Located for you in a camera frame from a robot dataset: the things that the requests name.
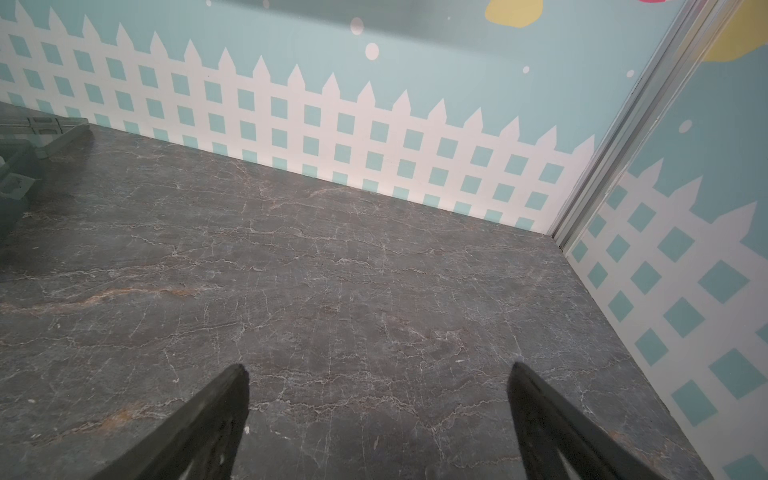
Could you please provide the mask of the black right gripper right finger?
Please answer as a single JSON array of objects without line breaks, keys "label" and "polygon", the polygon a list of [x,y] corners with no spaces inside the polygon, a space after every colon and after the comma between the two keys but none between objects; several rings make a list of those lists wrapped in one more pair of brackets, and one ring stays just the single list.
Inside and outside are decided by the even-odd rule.
[{"label": "black right gripper right finger", "polygon": [[659,479],[522,362],[513,364],[507,397],[529,479]]}]

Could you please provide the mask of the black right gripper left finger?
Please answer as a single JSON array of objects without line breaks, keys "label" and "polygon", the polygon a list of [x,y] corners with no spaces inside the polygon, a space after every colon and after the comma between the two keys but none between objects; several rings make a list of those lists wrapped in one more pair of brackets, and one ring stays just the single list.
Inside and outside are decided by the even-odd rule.
[{"label": "black right gripper left finger", "polygon": [[249,374],[232,364],[95,479],[229,479],[249,412]]}]

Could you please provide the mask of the dark green compartment organizer box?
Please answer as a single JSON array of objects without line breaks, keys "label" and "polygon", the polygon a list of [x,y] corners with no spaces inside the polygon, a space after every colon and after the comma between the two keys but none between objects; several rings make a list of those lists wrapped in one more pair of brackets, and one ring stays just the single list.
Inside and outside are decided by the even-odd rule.
[{"label": "dark green compartment organizer box", "polygon": [[89,130],[85,118],[1,104],[2,241],[38,197],[50,171],[50,158]]}]

